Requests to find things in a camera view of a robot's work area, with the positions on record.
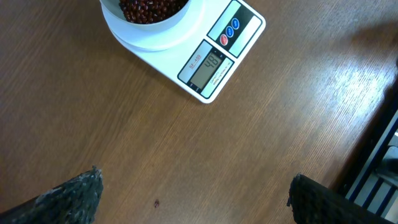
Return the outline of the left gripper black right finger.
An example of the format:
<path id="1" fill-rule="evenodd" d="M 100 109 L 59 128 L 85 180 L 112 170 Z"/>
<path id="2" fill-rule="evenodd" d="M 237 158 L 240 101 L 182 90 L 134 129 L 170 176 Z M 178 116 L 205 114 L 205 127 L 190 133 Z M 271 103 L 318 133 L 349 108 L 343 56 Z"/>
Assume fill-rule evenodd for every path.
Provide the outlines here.
<path id="1" fill-rule="evenodd" d="M 296 175 L 287 206 L 297 224 L 392 224 L 305 175 Z"/>

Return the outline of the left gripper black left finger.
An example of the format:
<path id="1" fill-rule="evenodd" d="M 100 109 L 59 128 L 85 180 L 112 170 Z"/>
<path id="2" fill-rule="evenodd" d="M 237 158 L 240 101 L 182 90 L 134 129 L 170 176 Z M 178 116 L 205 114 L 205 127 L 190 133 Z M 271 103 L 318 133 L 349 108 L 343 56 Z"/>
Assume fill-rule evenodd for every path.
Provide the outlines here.
<path id="1" fill-rule="evenodd" d="M 1 223 L 93 223 L 102 192 L 102 171 L 94 166 L 41 195 L 2 212 Z"/>

